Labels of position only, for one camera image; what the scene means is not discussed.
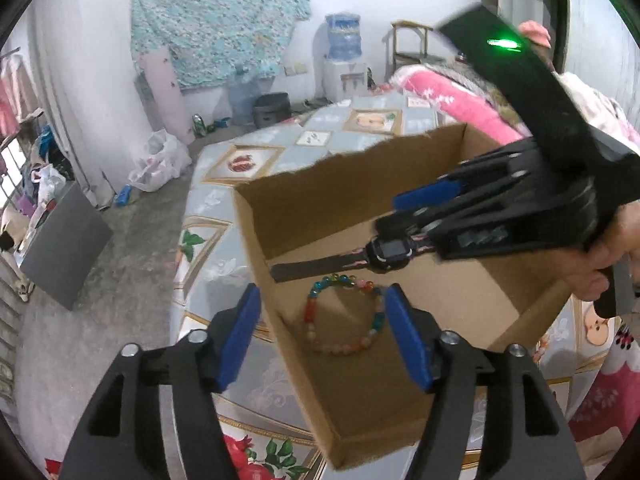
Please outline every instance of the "watch strap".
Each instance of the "watch strap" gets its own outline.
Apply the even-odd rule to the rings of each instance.
[[[290,282],[332,272],[348,272],[368,266],[367,253],[364,248],[359,248],[348,253],[334,254],[317,260],[275,264],[271,267],[271,277],[276,283]]]
[[[414,235],[411,237],[415,245],[415,256],[420,256],[424,253],[433,253],[435,250],[429,236],[425,234]]]

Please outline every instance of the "white plastic bag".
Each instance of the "white plastic bag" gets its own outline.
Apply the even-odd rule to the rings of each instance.
[[[165,130],[155,132],[145,145],[145,158],[129,173],[132,186],[142,191],[156,191],[172,178],[178,178],[191,164],[189,150]]]
[[[51,200],[58,197],[66,184],[66,178],[52,164],[47,164],[43,168],[33,171],[31,173],[31,181],[40,183],[38,188],[39,205],[47,205]]]

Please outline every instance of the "beaded bracelet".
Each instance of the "beaded bracelet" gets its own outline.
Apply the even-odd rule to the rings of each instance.
[[[373,315],[373,322],[371,323],[371,329],[366,336],[358,339],[355,343],[322,344],[318,342],[316,326],[314,323],[316,319],[316,310],[318,309],[317,298],[320,292],[332,285],[341,285],[347,288],[359,288],[364,293],[371,294],[374,297],[376,307]],[[306,298],[305,323],[306,338],[312,343],[313,350],[327,355],[350,355],[360,352],[361,350],[367,349],[371,346],[371,343],[380,333],[380,330],[385,323],[385,305],[382,298],[382,290],[373,282],[358,280],[355,276],[347,276],[345,274],[338,276],[338,274],[335,273],[325,276],[319,282],[314,283],[314,286],[311,288],[311,291]]]

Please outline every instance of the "green led light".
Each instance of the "green led light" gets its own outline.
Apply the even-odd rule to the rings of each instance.
[[[499,46],[500,48],[505,48],[506,50],[512,50],[514,52],[520,51],[520,44],[513,40],[487,40],[487,43],[491,46]]]

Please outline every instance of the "watch face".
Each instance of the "watch face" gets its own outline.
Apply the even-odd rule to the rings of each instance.
[[[380,252],[385,260],[407,256],[408,248],[402,240],[380,241]]]

